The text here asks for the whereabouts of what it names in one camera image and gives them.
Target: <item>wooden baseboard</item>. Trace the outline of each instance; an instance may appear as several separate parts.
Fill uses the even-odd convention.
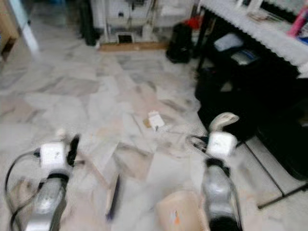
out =
[[[146,51],[165,50],[168,47],[166,42],[135,42],[135,43],[106,43],[101,45],[100,51]]]

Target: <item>beige bag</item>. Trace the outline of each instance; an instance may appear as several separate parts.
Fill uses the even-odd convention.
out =
[[[175,192],[157,203],[165,231],[209,231],[200,199],[193,191]]]

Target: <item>black bag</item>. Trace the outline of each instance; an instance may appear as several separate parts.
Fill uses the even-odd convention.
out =
[[[95,46],[97,35],[93,27],[92,8],[89,0],[79,0],[80,33],[88,46]]]
[[[173,27],[172,38],[166,52],[173,63],[188,63],[191,59],[192,29],[183,23]]]

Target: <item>pink bottle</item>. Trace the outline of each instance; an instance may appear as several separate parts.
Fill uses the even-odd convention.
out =
[[[300,12],[299,12],[296,20],[294,21],[291,29],[287,32],[288,35],[290,35],[292,37],[296,37],[299,30],[305,24],[306,16],[307,16],[307,13],[308,13],[308,5],[307,4],[308,4],[308,1],[305,3],[303,8],[300,10]]]

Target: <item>red object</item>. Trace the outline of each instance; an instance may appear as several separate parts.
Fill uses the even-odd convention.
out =
[[[296,37],[300,29],[306,22],[306,16],[308,14],[308,6],[304,5],[301,11],[299,12],[295,22],[293,23],[291,29],[287,32],[288,35]]]
[[[202,18],[203,17],[196,16],[194,18],[191,18],[191,19],[185,21],[184,23],[186,25],[188,25],[190,28],[192,28],[193,30],[198,30],[201,26]]]

